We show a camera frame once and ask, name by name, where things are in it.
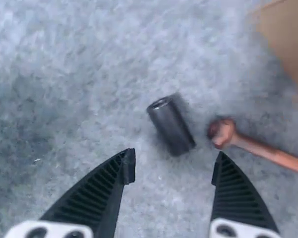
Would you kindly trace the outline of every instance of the black cylinder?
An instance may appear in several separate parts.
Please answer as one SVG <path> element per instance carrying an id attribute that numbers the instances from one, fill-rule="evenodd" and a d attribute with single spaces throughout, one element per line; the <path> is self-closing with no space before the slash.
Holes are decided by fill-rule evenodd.
<path id="1" fill-rule="evenodd" d="M 172 97 L 161 98 L 147 107 L 147 112 L 171 155 L 179 156 L 196 143 Z"/>

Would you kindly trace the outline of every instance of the cardboard box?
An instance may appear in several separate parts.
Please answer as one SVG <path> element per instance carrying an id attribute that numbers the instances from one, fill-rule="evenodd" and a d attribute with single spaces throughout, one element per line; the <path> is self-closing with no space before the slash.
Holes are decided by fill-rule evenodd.
<path id="1" fill-rule="evenodd" d="M 256 11 L 257 30 L 298 84 L 298 0 L 276 0 Z"/>

